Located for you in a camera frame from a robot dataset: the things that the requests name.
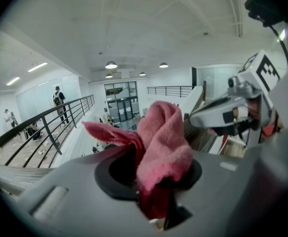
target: white ceiling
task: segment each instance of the white ceiling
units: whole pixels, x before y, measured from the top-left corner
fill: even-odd
[[[31,73],[28,72],[43,62],[48,64]],[[55,63],[0,31],[0,91],[13,91],[21,84],[56,68],[59,66]],[[6,85],[16,77],[20,79],[10,86]]]
[[[247,16],[245,1],[17,0],[3,18],[9,27],[0,28],[88,81],[104,80],[108,73],[104,66],[110,60],[120,69],[135,69],[132,77],[140,72],[150,76],[159,72],[161,62],[207,40],[212,44],[226,37],[237,38],[246,46],[246,40],[252,43],[256,38],[271,45],[273,33]],[[0,64],[1,70],[7,73],[2,84],[15,76],[16,71],[44,60],[38,53],[28,55],[29,51],[20,43],[13,49],[14,55],[1,52],[3,56],[11,56],[1,59],[5,63]],[[22,66],[16,61],[19,56],[25,59]]]

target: pink cloth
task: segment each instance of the pink cloth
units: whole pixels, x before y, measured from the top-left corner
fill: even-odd
[[[192,163],[192,149],[183,136],[180,109],[154,102],[138,126],[138,133],[103,123],[83,122],[95,138],[116,145],[135,144],[140,208],[149,218],[165,218],[170,189],[156,186],[163,178],[178,182]]]

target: white robot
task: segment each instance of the white robot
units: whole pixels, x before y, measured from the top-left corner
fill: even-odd
[[[196,127],[212,128],[218,135],[239,134],[241,138],[249,128],[259,130],[273,121],[277,123],[278,115],[268,94],[279,80],[276,68],[262,50],[228,79],[225,96],[191,113],[189,121]],[[256,107],[251,110],[255,118],[250,114],[249,103]]]

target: metal railing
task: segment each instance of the metal railing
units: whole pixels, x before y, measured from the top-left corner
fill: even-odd
[[[147,93],[153,95],[187,97],[194,86],[158,86],[147,87]]]
[[[51,141],[51,146],[47,149],[47,151],[45,152],[45,154],[43,155],[40,163],[38,164],[37,168],[40,168],[40,166],[42,165],[45,157],[47,156],[47,154],[49,153],[49,151],[51,150],[51,148],[54,146],[56,153],[54,154],[51,163],[49,164],[49,168],[52,165],[52,162],[54,160],[54,158],[56,157],[57,154],[62,154],[60,147],[63,144],[63,142],[65,141],[65,138],[63,139],[63,141],[61,143],[58,142],[58,138],[60,138],[60,136],[62,135],[62,133],[65,131],[65,129],[71,124],[73,123],[73,126],[75,128],[77,128],[76,126],[76,122],[75,119],[79,117],[79,115],[81,115],[83,113],[83,115],[85,115],[85,112],[87,110],[89,110],[93,105],[95,104],[95,100],[94,100],[94,95],[89,95],[86,97],[82,97],[79,99],[75,99],[72,101],[69,101],[67,103],[61,104],[59,106],[56,106],[54,108],[51,108],[43,113],[40,113],[38,115],[36,115],[33,118],[30,118],[29,120],[19,124],[18,126],[12,128],[11,130],[9,130],[7,133],[5,133],[4,135],[2,135],[0,137],[0,147],[2,147],[3,145],[5,145],[8,141],[10,141],[12,138],[14,138],[14,136],[16,136],[19,132],[23,131],[24,129],[26,129],[27,127],[29,127],[31,124],[35,123],[38,120],[42,120],[43,122],[43,127],[41,127],[40,129],[38,129],[34,134],[32,134],[29,138],[26,138],[25,143],[23,143],[14,153],[13,155],[9,158],[9,160],[5,163],[5,166],[8,166],[11,161],[18,155],[18,153],[36,136],[38,136],[38,133],[41,133],[42,130],[46,130],[47,136],[45,138],[43,138],[41,140],[41,142],[39,143],[39,145],[36,147],[36,149],[31,153],[31,155],[26,159],[26,162],[23,164],[22,167],[26,167],[29,163],[29,161],[32,159],[32,157],[35,155],[35,153],[38,151],[38,149],[40,148],[40,146],[49,138]],[[48,114],[51,114],[52,112],[56,112],[58,109],[62,109],[63,107],[67,107],[66,111],[62,112],[60,115],[58,115],[56,118],[54,118],[53,120],[47,122],[46,121],[46,116]],[[62,120],[53,130],[50,130],[49,125],[55,121],[57,118],[60,118],[64,115],[64,113],[69,113],[70,115],[65,118],[64,120]],[[61,127],[61,125],[65,122],[68,122],[67,125],[64,127],[64,129],[62,131],[60,131],[58,133],[58,135],[54,135],[53,133],[54,131],[56,131],[57,128]]]

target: fluorescent light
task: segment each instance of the fluorescent light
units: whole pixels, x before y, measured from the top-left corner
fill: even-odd
[[[38,68],[41,68],[42,66],[44,66],[44,65],[46,65],[46,64],[47,64],[47,62],[43,62],[42,64],[37,65],[36,67],[34,67],[34,68],[28,70],[28,72],[32,72],[33,70],[38,69]]]
[[[9,83],[7,83],[6,85],[12,85],[14,82],[16,82],[18,79],[20,79],[20,77],[16,77],[15,79],[11,80]]]
[[[283,29],[283,31],[281,32],[279,38],[280,38],[280,40],[284,40],[285,37],[286,37],[286,30]]]

